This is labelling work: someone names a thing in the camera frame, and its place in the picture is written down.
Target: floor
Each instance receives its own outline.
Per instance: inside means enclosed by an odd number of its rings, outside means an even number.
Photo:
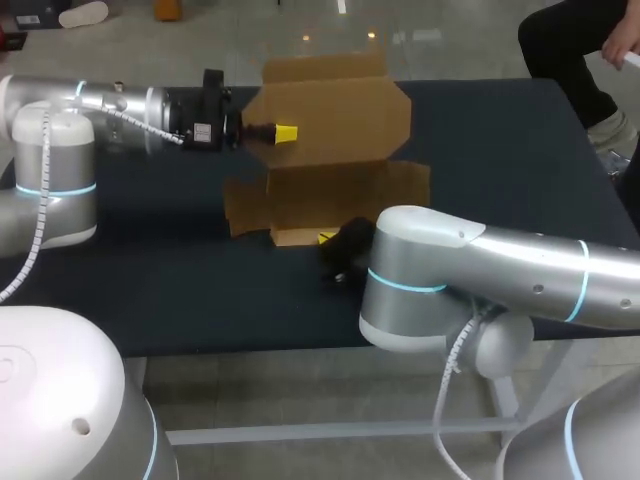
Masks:
[[[122,2],[119,16],[73,31],[30,35],[0,74],[198,85],[205,67],[223,68],[229,85],[260,83],[266,59],[346,51],[385,51],[396,79],[527,76],[517,25],[550,0],[194,0],[185,19],[153,21],[151,0]],[[598,82],[640,125],[640,71],[617,73],[589,57]],[[0,158],[10,149],[0,144]],[[3,160],[0,160],[0,171]],[[600,342],[584,372],[584,393],[640,364],[636,339]],[[539,368],[539,343],[515,374],[519,393]],[[157,358],[146,393],[166,429],[349,420],[428,418],[438,362],[370,349]],[[447,415],[491,414],[475,377],[455,378]],[[476,480],[492,477],[492,435],[446,439]],[[183,480],[367,478],[451,479],[430,438],[273,442],[177,449]]]

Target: cardboard box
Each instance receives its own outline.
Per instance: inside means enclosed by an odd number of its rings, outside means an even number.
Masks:
[[[71,8],[71,0],[10,0],[9,11],[20,30],[62,28],[58,16]]]
[[[393,205],[428,205],[429,168],[387,159],[411,134],[411,101],[381,54],[279,59],[243,111],[246,125],[298,126],[298,140],[247,148],[268,167],[254,184],[228,179],[231,235],[269,229],[278,246],[312,245]]]

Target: black pants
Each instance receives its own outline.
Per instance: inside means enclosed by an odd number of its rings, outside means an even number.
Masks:
[[[626,7],[627,0],[564,0],[520,24],[518,39],[529,73],[533,78],[557,81],[585,128],[618,109],[596,85],[584,56],[602,48]],[[640,143],[618,193],[640,231]]]

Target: metal table frame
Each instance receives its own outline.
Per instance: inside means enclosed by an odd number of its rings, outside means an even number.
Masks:
[[[529,391],[520,403],[510,377],[489,381],[496,416],[471,419],[445,419],[441,433],[501,432],[505,445],[522,428],[536,422],[573,400],[571,395],[582,370],[595,352],[597,340],[554,342],[542,368],[536,373]],[[147,358],[126,360],[129,374],[142,387]],[[172,445],[209,445],[218,443],[267,442],[328,438],[427,435],[434,432],[430,421],[321,423],[277,426],[212,428],[169,431]]]

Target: person's hand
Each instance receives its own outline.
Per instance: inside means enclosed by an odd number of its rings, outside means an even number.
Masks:
[[[602,57],[618,70],[629,52],[640,54],[640,17],[626,16],[602,46]]]

